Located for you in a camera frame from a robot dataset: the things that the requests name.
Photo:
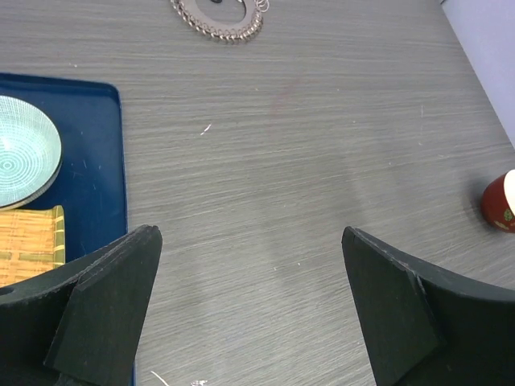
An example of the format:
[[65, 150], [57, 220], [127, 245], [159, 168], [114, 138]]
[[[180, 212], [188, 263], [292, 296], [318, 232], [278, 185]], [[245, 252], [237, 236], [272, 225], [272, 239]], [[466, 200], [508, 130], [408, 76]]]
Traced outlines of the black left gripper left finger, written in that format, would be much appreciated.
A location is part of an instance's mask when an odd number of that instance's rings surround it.
[[127, 385], [162, 252], [143, 225], [1, 289], [3, 385]]

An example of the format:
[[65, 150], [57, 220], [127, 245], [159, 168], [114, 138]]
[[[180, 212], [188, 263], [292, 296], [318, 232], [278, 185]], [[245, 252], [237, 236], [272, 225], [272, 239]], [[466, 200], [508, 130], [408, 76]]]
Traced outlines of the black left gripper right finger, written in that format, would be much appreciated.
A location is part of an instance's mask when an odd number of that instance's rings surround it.
[[342, 249], [378, 385], [512, 385], [514, 292], [347, 227]]

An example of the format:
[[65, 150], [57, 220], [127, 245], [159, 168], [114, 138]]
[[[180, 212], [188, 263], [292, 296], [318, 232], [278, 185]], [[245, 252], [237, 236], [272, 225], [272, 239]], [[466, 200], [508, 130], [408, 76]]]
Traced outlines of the yellow bamboo dish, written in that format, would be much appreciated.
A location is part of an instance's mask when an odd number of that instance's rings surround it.
[[3, 211], [0, 248], [2, 287], [64, 265], [64, 209]]

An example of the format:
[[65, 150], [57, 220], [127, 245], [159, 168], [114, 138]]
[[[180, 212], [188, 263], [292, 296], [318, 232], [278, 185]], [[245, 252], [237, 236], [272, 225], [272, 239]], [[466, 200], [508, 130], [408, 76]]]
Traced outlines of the red cup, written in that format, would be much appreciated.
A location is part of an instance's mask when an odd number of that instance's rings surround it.
[[486, 187], [480, 210], [494, 228], [514, 233], [514, 170], [504, 173]]

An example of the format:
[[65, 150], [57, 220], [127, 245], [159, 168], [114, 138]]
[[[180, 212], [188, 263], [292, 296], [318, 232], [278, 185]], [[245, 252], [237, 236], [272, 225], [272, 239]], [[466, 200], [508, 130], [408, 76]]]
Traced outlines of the teal patterned bowl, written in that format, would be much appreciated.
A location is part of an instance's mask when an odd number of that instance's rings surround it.
[[55, 182], [62, 141], [51, 118], [34, 105], [1, 96], [1, 209], [22, 207]]

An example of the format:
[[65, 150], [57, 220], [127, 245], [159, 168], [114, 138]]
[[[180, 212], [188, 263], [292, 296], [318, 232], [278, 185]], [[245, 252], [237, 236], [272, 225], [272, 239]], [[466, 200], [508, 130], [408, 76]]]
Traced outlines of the blue plastic tray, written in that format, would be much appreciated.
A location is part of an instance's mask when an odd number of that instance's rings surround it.
[[65, 258], [73, 261], [127, 232], [122, 103], [111, 84], [12, 73], [1, 93], [44, 111], [59, 130], [63, 161], [29, 209], [64, 209]]

